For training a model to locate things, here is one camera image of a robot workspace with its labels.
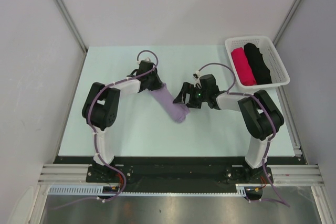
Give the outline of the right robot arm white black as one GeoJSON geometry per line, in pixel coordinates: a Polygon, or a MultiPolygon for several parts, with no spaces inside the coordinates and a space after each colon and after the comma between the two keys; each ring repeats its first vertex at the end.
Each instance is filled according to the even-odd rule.
{"type": "Polygon", "coordinates": [[[242,176],[249,183],[261,177],[260,167],[267,163],[270,143],[285,122],[265,90],[254,94],[221,91],[215,77],[206,74],[198,77],[195,84],[184,82],[173,102],[194,109],[200,109],[203,103],[207,103],[211,109],[240,112],[251,136],[245,156],[248,166],[242,169],[242,176]]]}

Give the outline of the purple t shirt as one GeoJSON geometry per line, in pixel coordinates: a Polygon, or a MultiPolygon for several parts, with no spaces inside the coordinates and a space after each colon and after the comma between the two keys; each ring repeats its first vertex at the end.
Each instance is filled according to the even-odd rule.
{"type": "Polygon", "coordinates": [[[190,112],[185,104],[173,103],[174,98],[167,89],[166,83],[160,89],[150,91],[150,94],[176,123],[182,123],[190,112]]]}

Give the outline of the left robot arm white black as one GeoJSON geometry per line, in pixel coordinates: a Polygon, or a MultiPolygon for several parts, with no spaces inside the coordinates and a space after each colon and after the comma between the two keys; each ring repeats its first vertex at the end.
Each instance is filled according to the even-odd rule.
{"type": "Polygon", "coordinates": [[[116,169],[109,165],[114,159],[114,154],[108,148],[105,133],[117,118],[120,99],[144,90],[153,91],[162,87],[163,82],[158,76],[156,64],[149,59],[141,60],[139,67],[123,80],[109,85],[100,82],[92,84],[82,108],[82,117],[93,130],[93,160],[101,165],[97,174],[103,181],[110,182],[116,175],[116,169]]]}

